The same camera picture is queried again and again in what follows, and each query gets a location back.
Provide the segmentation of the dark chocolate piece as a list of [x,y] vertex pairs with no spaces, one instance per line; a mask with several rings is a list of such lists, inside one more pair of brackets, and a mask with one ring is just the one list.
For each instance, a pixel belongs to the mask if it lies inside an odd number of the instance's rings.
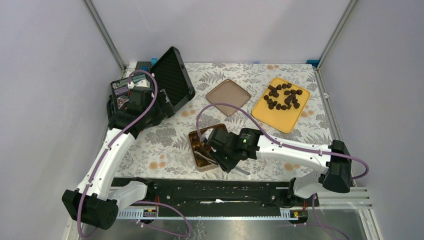
[[199,136],[198,136],[198,134],[197,134],[197,133],[196,133],[196,134],[192,137],[192,139],[193,139],[194,141],[196,141],[198,138],[199,138]]

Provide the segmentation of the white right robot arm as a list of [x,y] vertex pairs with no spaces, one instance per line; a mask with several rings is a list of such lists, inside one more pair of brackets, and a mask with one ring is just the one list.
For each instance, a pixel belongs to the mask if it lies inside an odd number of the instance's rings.
[[227,173],[247,159],[283,161],[310,168],[310,173],[290,181],[286,198],[293,206],[321,191],[350,192],[352,162],[341,141],[335,140],[331,145],[305,144],[252,128],[242,128],[239,134],[212,128],[202,133],[200,139],[211,148],[209,154]]

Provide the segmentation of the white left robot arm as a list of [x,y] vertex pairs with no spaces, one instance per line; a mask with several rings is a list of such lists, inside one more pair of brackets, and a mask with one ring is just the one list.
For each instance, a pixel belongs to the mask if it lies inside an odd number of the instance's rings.
[[102,149],[87,175],[75,190],[66,190],[62,202],[70,217],[79,225],[107,230],[115,222],[119,211],[135,202],[148,206],[155,200],[155,192],[146,183],[132,180],[110,192],[113,179],[126,152],[139,133],[149,126],[158,125],[159,86],[155,78],[149,86],[130,82],[129,101],[109,121]]

